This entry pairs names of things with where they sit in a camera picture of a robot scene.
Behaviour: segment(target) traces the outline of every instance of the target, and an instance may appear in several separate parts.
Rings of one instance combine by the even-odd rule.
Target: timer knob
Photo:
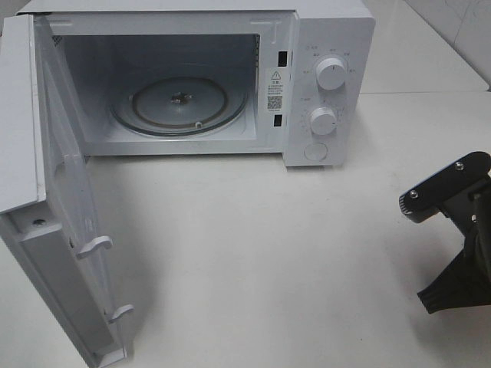
[[[317,83],[323,90],[335,90],[346,80],[348,64],[339,56],[328,56],[315,68]]]
[[[319,107],[308,118],[312,132],[318,136],[325,136],[332,132],[338,125],[338,118],[329,107]]]

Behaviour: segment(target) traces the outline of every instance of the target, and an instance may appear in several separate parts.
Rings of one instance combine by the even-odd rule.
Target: microwave door
[[[0,53],[0,236],[90,367],[126,357],[68,81],[43,17],[6,18]]]

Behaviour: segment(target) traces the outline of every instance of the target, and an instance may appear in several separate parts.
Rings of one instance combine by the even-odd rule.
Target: warning label
[[[266,69],[265,80],[265,107],[269,112],[282,113],[285,96],[285,82],[287,81],[287,70],[280,67]]]

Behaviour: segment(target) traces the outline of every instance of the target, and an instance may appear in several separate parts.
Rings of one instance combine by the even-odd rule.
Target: qr code
[[[281,110],[283,96],[268,96],[268,110]]]

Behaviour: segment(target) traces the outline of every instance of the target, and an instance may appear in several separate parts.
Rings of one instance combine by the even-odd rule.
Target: microwave oven
[[[361,0],[34,0],[0,54],[0,235],[88,366],[127,355],[88,156],[343,162],[374,19]]]

